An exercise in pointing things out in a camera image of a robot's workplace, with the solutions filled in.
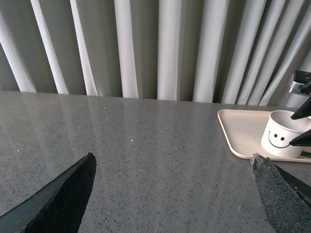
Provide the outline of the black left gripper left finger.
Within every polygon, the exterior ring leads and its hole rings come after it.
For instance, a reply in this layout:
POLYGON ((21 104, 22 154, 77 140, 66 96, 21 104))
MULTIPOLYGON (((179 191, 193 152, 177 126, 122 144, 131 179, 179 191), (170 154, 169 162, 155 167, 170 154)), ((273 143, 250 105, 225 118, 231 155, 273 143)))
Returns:
POLYGON ((2 233, 76 233, 86 210, 96 173, 88 153, 54 180, 0 217, 2 233))

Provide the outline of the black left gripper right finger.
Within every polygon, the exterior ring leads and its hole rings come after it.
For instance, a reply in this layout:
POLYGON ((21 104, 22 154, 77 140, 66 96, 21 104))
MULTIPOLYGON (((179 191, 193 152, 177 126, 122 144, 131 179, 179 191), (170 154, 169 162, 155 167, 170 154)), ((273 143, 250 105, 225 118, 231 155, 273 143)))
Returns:
POLYGON ((311 187, 255 153, 253 176, 269 224, 277 233, 311 231, 311 187))

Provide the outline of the silver black other gripper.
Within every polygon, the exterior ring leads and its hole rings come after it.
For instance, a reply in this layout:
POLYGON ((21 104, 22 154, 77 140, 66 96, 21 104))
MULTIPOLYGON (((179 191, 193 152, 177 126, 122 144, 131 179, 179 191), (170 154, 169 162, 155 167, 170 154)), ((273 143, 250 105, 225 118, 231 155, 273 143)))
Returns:
MULTIPOLYGON (((311 93, 311 72, 296 70, 289 81, 289 92, 294 94, 311 93)), ((311 98, 308 98, 304 104, 297 109, 291 116, 291 119, 298 120, 311 116, 311 98)), ((308 130, 300 136, 289 142, 292 146, 311 146, 311 130, 308 130)))

